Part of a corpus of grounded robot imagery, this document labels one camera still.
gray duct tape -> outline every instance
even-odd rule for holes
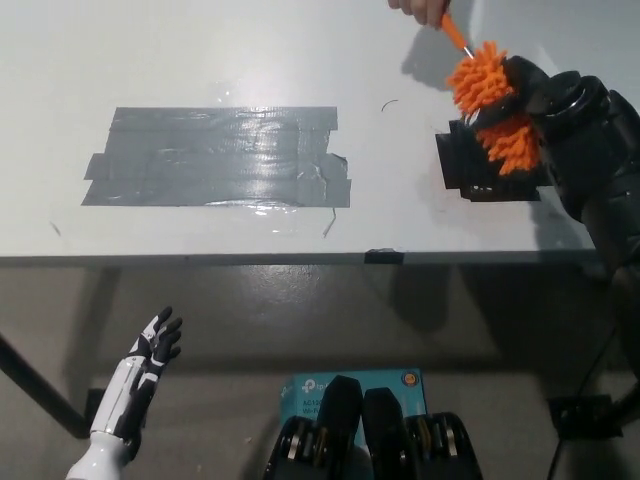
[[[118,108],[111,131],[337,130],[336,107]]]
[[[84,205],[348,207],[333,107],[119,108]]]
[[[180,207],[241,203],[344,208],[349,207],[350,190],[350,180],[94,180],[83,205]]]
[[[226,180],[347,179],[347,162],[323,155],[210,155],[159,152],[149,157],[121,158],[95,154],[85,180]]]
[[[105,153],[116,157],[149,155],[176,150],[183,153],[305,154],[326,153],[329,132],[280,130],[220,133],[207,130],[111,132]]]

orange handle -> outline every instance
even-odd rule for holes
[[[467,46],[464,35],[458,30],[449,13],[445,13],[442,17],[442,29],[448,35],[458,50],[463,50]]]

white table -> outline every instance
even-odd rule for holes
[[[596,74],[640,106],[636,0],[453,3],[473,42],[497,40],[549,73]],[[444,189],[434,134],[457,116],[442,85],[461,57],[384,0],[24,0],[5,6],[0,40],[5,264],[341,263],[385,248],[405,263],[513,261],[592,249],[552,191],[532,206]],[[115,108],[181,106],[337,106],[329,151],[349,161],[351,208],[324,238],[330,209],[82,207]]]

box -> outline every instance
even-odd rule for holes
[[[324,389],[336,377],[355,378],[360,382],[362,393],[372,388],[389,388],[400,402],[405,417],[427,413],[427,404],[422,385],[422,373],[418,368],[402,370],[377,370],[361,372],[327,372],[294,375],[283,387],[280,399],[280,422],[284,425],[290,417],[299,416],[315,420],[320,410]],[[362,420],[355,437],[356,451],[353,455],[349,480],[372,480],[373,471],[369,450],[364,438]]]

white robotic hand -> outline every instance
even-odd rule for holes
[[[171,307],[138,336],[109,382],[91,425],[91,446],[67,480],[120,480],[142,443],[142,424],[167,364],[180,354],[182,319],[167,323]]]

